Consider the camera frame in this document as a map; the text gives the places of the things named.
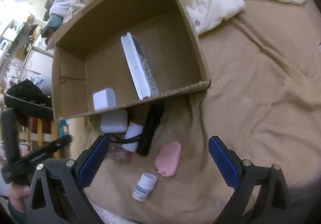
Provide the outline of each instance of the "white charger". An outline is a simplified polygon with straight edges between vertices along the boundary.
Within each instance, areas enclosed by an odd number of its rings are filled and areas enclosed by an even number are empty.
[[[139,134],[142,134],[143,126],[138,125],[136,123],[130,122],[128,129],[126,131],[125,139],[133,138],[135,136],[138,136]],[[132,142],[132,143],[124,143],[122,147],[131,152],[136,152],[138,146],[138,142]]]
[[[128,128],[128,112],[126,109],[109,111],[102,114],[101,130],[105,134],[124,133]]]
[[[112,88],[100,90],[92,95],[95,111],[116,107],[115,91]]]

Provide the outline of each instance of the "blue gripper pad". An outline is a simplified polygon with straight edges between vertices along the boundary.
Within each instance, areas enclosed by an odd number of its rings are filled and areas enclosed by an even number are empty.
[[[76,160],[74,174],[80,190],[89,187],[109,148],[108,137],[99,136],[88,150],[84,150]]]
[[[228,150],[218,136],[213,136],[209,139],[208,150],[214,162],[216,163],[216,166],[221,172],[226,184],[229,187],[234,188],[234,190],[237,190],[237,188],[240,185],[239,172],[233,164],[233,162],[231,161],[231,159],[229,158],[229,156],[227,155],[227,153],[234,153],[234,151]]]

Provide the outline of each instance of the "snack package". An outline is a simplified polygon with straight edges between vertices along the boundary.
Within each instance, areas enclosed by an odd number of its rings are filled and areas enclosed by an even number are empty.
[[[121,139],[125,138],[125,134],[113,134]],[[131,163],[132,152],[125,150],[121,144],[109,143],[108,153],[106,158],[112,159],[115,162]]]

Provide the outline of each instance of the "chair leg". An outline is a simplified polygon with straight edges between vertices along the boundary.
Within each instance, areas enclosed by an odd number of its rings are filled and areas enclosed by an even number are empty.
[[[43,133],[42,133],[42,120],[38,119],[37,127],[37,144],[38,147],[42,147]]]
[[[58,138],[58,128],[56,121],[51,121],[51,140],[54,141]],[[54,154],[56,159],[60,158],[59,151],[56,151]]]
[[[26,142],[30,143],[29,150],[31,150],[31,131],[29,127],[26,127]]]

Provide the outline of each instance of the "green cloth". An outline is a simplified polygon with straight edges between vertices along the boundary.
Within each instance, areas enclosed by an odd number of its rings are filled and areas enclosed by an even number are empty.
[[[17,211],[10,203],[8,202],[8,210],[10,213],[10,218],[16,224],[25,224],[26,223],[26,214]]]
[[[61,16],[52,14],[44,28],[40,31],[40,35],[43,37],[47,29],[51,28],[53,32],[56,32],[58,28],[62,26],[64,19]]]

